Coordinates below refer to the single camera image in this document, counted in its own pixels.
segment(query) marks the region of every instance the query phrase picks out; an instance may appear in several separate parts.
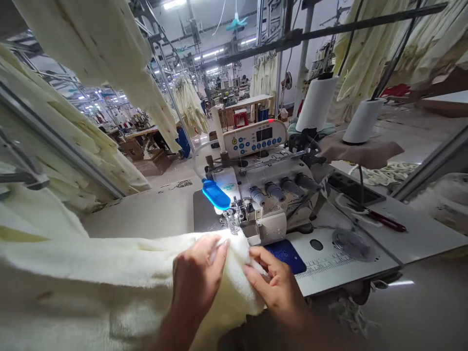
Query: digital display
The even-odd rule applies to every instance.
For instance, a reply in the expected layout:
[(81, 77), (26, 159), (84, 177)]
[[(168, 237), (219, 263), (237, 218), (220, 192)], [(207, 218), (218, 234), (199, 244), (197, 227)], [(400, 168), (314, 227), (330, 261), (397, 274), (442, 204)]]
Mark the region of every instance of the digital display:
[(273, 128), (265, 128), (257, 132), (257, 141), (270, 139), (273, 137)]

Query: cream fabric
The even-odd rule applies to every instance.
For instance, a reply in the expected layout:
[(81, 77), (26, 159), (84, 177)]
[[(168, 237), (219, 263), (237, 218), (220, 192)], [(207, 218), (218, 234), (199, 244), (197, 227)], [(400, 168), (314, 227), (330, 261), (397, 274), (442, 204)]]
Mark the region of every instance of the cream fabric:
[[(267, 53), (254, 62), (252, 82), (250, 86), (250, 96), (258, 95), (276, 96), (276, 77), (277, 77), (278, 56), (276, 53)], [(270, 114), (273, 113), (274, 100), (271, 100)]]
[(85, 85), (110, 84), (153, 119), (173, 152), (181, 149), (170, 107), (146, 64), (149, 43), (125, 0), (14, 1), (44, 51)]
[[(445, 1), (429, 0), (426, 5)], [(420, 18), (389, 86), (405, 83), (412, 89), (424, 89), (434, 77), (449, 73), (455, 65), (468, 68), (468, 0), (448, 2), (444, 11)], [(406, 28), (401, 27), (398, 37), (403, 36)]]
[(175, 85), (175, 102), (184, 124), (188, 128), (188, 137), (196, 137), (202, 132), (208, 134), (208, 120), (203, 113), (200, 98), (192, 85), (192, 81), (187, 76), (180, 75)]
[[(27, 101), (62, 137), (74, 143), (127, 195), (151, 188), (146, 178), (118, 151), (113, 140), (1, 45), (0, 76), (10, 90)], [(76, 213), (88, 212), (99, 202), (113, 199), (1, 105), (0, 125), (12, 139), (20, 141), (36, 155), (50, 179), (52, 192)]]
[[(389, 15), (407, 8), (409, 0), (372, 1), (365, 0), (358, 20)], [(359, 1), (354, 1), (346, 18), (346, 23), (354, 21)], [(372, 28), (358, 30), (354, 33), (348, 58), (343, 67), (342, 76), (346, 76), (337, 102), (345, 100), (346, 104), (339, 104), (340, 116), (335, 109), (334, 123), (349, 122), (362, 100), (372, 96), (382, 75), (386, 61), (390, 56), (390, 47), (400, 24), (391, 23)], [(334, 73), (337, 74), (343, 61), (346, 47), (350, 39), (350, 32), (340, 34), (333, 52), (336, 55)]]
[[(0, 236), (0, 349), (147, 347), (171, 302), (173, 259), (203, 233), (90, 239), (47, 189), (12, 190), (0, 203), (0, 233), (8, 233)], [(264, 308), (242, 271), (249, 263), (265, 273), (251, 261), (247, 239), (242, 232), (216, 233), (231, 242), (220, 290), (193, 350), (215, 350), (220, 336)]]

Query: sewing worker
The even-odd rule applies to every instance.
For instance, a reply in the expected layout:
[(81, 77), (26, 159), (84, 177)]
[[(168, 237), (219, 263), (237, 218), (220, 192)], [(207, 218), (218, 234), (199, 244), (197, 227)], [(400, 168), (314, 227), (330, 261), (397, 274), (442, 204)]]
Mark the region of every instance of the sewing worker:
[[(229, 241), (216, 249), (216, 255), (211, 254), (220, 238), (217, 235), (202, 236), (175, 258), (172, 304), (151, 350), (186, 351), (190, 348), (221, 284)], [(272, 279), (267, 282), (249, 266), (244, 266), (244, 273), (281, 329), (297, 346), (309, 350), (313, 343), (317, 350), (324, 350), (323, 343), (318, 342), (318, 339), (323, 339), (318, 325), (312, 319), (289, 266), (263, 247), (251, 247), (250, 255)]]

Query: machine knob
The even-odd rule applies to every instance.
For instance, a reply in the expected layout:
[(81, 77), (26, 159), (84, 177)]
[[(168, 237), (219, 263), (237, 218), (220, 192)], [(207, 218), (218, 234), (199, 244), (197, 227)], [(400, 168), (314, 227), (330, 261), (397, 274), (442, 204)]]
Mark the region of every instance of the machine knob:
[(313, 179), (309, 178), (302, 172), (296, 174), (295, 182), (301, 188), (308, 189), (312, 192), (318, 192), (321, 189), (320, 185), (318, 185)]
[(269, 196), (274, 198), (276, 201), (284, 202), (286, 200), (286, 196), (284, 195), (283, 191), (279, 186), (277, 186), (272, 181), (268, 181), (265, 183), (265, 191)]
[(250, 197), (261, 207), (265, 206), (265, 195), (257, 186), (252, 186), (250, 189)]
[(289, 193), (292, 193), (298, 197), (305, 196), (304, 190), (299, 188), (296, 183), (294, 183), (289, 177), (283, 177), (279, 183), (283, 190), (286, 190)]

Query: person's left hand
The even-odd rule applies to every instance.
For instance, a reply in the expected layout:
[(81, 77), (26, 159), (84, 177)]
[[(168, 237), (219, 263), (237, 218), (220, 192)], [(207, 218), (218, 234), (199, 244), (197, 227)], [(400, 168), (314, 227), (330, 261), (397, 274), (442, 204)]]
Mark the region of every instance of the person's left hand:
[(174, 259), (171, 313), (201, 323), (211, 308), (223, 275), (229, 241), (218, 248), (220, 235), (204, 235)]

